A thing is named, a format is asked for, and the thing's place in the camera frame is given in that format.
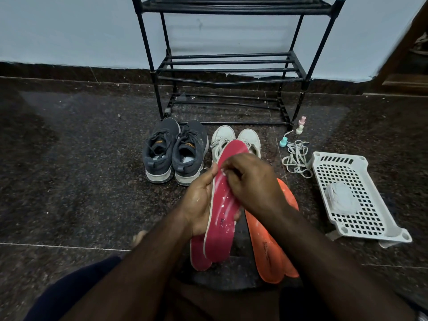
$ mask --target light blue wall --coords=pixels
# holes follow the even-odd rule
[[[315,78],[376,75],[425,0],[346,0]],[[296,16],[166,14],[175,54],[281,52]],[[165,56],[158,14],[144,14],[157,66]],[[296,53],[309,68],[327,17],[305,17]],[[131,0],[0,0],[0,61],[148,68]]]

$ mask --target right hand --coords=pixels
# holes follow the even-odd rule
[[[288,206],[274,169],[254,154],[231,156],[224,161],[222,169],[235,197],[257,219],[281,214]]]

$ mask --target black metal shoe rack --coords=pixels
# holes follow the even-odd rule
[[[305,93],[308,90],[311,76],[314,71],[315,65],[320,57],[324,48],[325,42],[330,34],[331,28],[342,9],[345,0],[336,0],[334,4],[328,4],[322,0],[132,0],[135,8],[135,13],[138,16],[138,22],[141,28],[144,46],[146,48],[148,63],[150,65],[150,73],[158,102],[158,109],[160,118],[164,119],[171,115],[174,105],[186,104],[195,106],[240,106],[259,108],[266,110],[275,110],[280,112],[281,122],[259,122],[259,121],[204,121],[205,124],[253,124],[253,125],[286,125],[288,128],[293,126],[299,109],[302,105]],[[146,30],[142,20],[144,12],[158,12],[162,20],[163,34],[165,36],[165,43],[167,45],[167,54],[155,70],[153,67],[152,55],[148,45]],[[191,55],[191,56],[177,56],[173,55],[169,47],[167,27],[165,25],[164,13],[179,13],[179,14],[235,14],[235,15],[300,15],[297,23],[296,31],[292,44],[288,52],[284,53],[255,53],[255,54],[218,54],[218,55]],[[297,35],[299,34],[302,25],[303,17],[305,15],[326,15],[330,17],[330,21],[318,46],[315,57],[306,73],[300,64],[296,53],[293,51],[294,44],[296,43]],[[248,58],[256,57],[284,57],[285,59],[272,59],[272,60],[257,60]],[[228,60],[228,58],[239,58],[243,60]],[[182,65],[222,65],[222,64],[272,64],[284,63],[284,68],[243,68],[243,69],[189,69],[177,68]],[[201,81],[193,79],[183,79],[177,77],[178,74],[184,72],[215,72],[215,73],[255,73],[255,72],[282,72],[282,77],[272,77],[267,79],[251,79],[248,81],[238,82],[212,82]],[[287,72],[295,72],[298,77],[286,77]],[[172,81],[173,93],[168,102],[165,110],[162,109],[161,98],[159,96],[158,85],[162,81]],[[225,96],[225,95],[203,95],[203,94],[187,94],[186,100],[180,100],[179,90],[177,84],[179,82],[195,83],[198,85],[212,86],[212,87],[225,87],[244,85],[251,83],[279,83],[279,88],[276,93],[276,98],[272,97],[243,97],[243,96]],[[292,119],[288,115],[284,103],[281,99],[282,86],[286,82],[301,82],[300,97],[297,102],[297,107],[294,111]],[[208,98],[217,98],[217,102],[206,101]],[[260,102],[260,105],[245,104],[244,101]]]

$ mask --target granite floor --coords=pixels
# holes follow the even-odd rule
[[[163,105],[170,87],[161,88]],[[217,90],[246,95],[245,90]],[[264,97],[264,91],[251,92]],[[283,93],[293,112],[298,94]],[[307,94],[299,139],[310,151],[363,155],[369,173],[410,244],[383,249],[376,241],[337,243],[370,272],[421,304],[428,302],[428,100]],[[277,121],[277,112],[180,106],[177,119]],[[152,86],[0,78],[0,318],[20,320],[49,285],[79,267],[130,249],[184,194],[171,181],[144,176],[141,148],[158,123]],[[244,128],[238,126],[238,134]],[[284,127],[255,126],[262,159],[288,184],[302,214],[322,232],[327,221],[318,186],[281,165]],[[215,126],[208,126],[212,134]],[[206,156],[206,165],[211,154]],[[245,219],[237,224],[232,257],[204,273],[183,253],[177,276],[220,290],[266,286],[255,268]],[[283,286],[298,286],[287,279]]]

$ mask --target dark wall base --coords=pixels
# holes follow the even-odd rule
[[[85,82],[152,84],[150,71],[146,69],[92,68],[83,66],[0,62],[0,76]],[[211,80],[222,82],[248,80],[248,77],[238,75],[227,76],[225,74],[208,74],[204,72],[186,74],[185,77],[196,80]],[[308,92],[361,95],[366,91],[369,83],[370,82],[353,83],[348,81],[315,79],[311,82]],[[278,84],[258,83],[258,80],[255,79],[254,84],[231,86],[230,88],[276,91],[278,89]],[[300,83],[286,83],[282,90],[300,92]]]

